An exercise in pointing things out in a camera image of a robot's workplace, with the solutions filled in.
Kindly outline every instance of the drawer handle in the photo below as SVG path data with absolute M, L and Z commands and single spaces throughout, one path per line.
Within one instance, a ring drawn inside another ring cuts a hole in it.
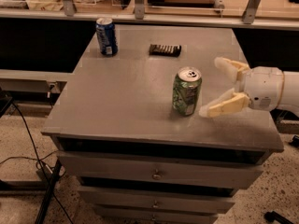
M 156 169 L 155 172 L 156 173 L 152 176 L 152 179 L 154 179 L 154 180 L 160 180 L 161 176 L 159 175 L 158 169 Z
M 155 209 L 159 208 L 159 205 L 158 205 L 157 201 L 155 201 L 155 203 L 153 204 L 152 208 L 155 208 Z

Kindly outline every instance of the can top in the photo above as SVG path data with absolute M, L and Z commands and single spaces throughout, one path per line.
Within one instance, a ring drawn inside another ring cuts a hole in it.
M 100 18 L 96 21 L 96 23 L 101 24 L 101 25 L 109 25 L 112 23 L 112 19 L 109 18 Z
M 183 67 L 178 70 L 178 76 L 180 79 L 187 82 L 194 82 L 202 76 L 199 70 L 194 67 Z

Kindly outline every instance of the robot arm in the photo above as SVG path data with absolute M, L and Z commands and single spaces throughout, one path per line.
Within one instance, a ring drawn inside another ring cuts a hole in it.
M 225 58 L 216 58 L 215 66 L 235 88 L 204 105 L 199 112 L 201 116 L 217 117 L 249 107 L 267 111 L 278 108 L 299 117 L 299 73 L 282 72 L 276 67 L 249 69 L 247 64 Z

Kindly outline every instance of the speckled floor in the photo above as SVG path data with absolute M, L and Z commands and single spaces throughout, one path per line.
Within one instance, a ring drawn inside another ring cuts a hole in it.
M 40 133 L 50 110 L 26 106 L 20 106 L 20 110 L 27 120 L 40 158 L 56 150 L 51 140 Z M 240 190 L 234 196 L 234 207 L 226 215 L 220 215 L 215 224 L 263 224 L 267 223 L 263 218 L 263 214 L 267 211 L 276 211 L 293 223 L 299 223 L 299 148 L 288 144 L 293 134 L 282 134 L 281 138 L 285 141 L 285 151 L 268 159 L 263 165 L 263 174 L 249 189 Z M 11 156 L 36 157 L 24 123 L 17 112 L 12 116 L 6 114 L 0 118 L 0 150 L 0 162 Z M 45 161 L 49 165 L 54 165 L 55 153 Z M 36 162 L 24 159 L 6 161 L 0 164 L 0 179 L 39 180 L 36 174 Z M 56 197 L 74 223 L 149 223 L 97 216 L 92 207 L 80 199 L 76 192 L 77 186 L 78 181 L 66 174 L 55 187 Z M 43 191 L 22 193 L 0 191 L 0 224 L 34 223 L 43 194 Z M 52 199 L 44 223 L 70 222 L 57 202 Z

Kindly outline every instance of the cabinet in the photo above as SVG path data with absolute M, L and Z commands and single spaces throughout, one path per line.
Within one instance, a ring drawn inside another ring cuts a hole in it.
M 201 104 L 232 87 L 213 60 L 239 59 L 230 29 L 117 25 L 119 52 L 103 57 L 94 37 L 42 131 L 82 199 L 105 217 L 213 223 L 283 145 L 268 112 L 205 119 Z M 149 56 L 150 44 L 180 44 L 178 58 Z M 178 69 L 199 69 L 199 106 L 171 106 Z

